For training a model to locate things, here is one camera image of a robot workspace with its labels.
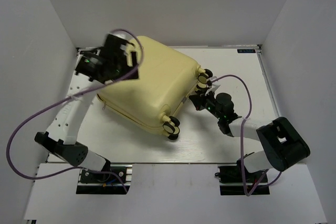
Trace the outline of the yellow hard-shell suitcase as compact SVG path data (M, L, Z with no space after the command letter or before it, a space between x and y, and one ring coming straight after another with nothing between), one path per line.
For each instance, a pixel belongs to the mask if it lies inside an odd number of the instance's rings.
M144 60L136 80L124 80L101 89L97 98L110 109L147 132L176 140L177 114L192 92L206 87L213 73L190 56L152 38L138 36Z

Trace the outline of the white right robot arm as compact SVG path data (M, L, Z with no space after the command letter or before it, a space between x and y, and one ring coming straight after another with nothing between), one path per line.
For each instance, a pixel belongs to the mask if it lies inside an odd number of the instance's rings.
M308 144L285 117L270 123L245 119L235 113L232 97L227 93L194 94L190 100L197 110L206 110L218 119L217 125L223 134L261 143L262 151L244 156L244 164L237 168L238 177L245 182L260 170L274 168L284 172L311 154Z

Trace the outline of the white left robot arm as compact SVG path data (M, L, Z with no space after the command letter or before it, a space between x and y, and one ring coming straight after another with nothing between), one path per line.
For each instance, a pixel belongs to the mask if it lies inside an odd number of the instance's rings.
M110 178L110 161L77 141L80 126L98 90L122 80L139 77L138 66L144 56L138 38L129 41L119 37L116 29L107 34L97 54L85 51L79 55L68 94L54 121L35 142L73 167L91 170L101 182Z

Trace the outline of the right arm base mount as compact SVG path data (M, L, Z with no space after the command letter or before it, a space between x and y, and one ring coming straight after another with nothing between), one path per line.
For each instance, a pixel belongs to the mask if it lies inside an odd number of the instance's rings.
M245 172L247 190L250 191L258 179L262 176L263 171L255 173ZM240 168L236 165L219 166L218 171L214 174L219 180L219 189L221 196L243 196L244 187ZM265 175L252 195L269 195L270 190L267 186L268 178Z

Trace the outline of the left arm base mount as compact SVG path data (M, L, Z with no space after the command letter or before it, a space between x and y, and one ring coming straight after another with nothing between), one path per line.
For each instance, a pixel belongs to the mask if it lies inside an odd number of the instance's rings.
M87 169L80 171L76 194L78 195L126 195L132 179L132 165L112 164L110 170L117 174L119 179L111 174L95 174Z

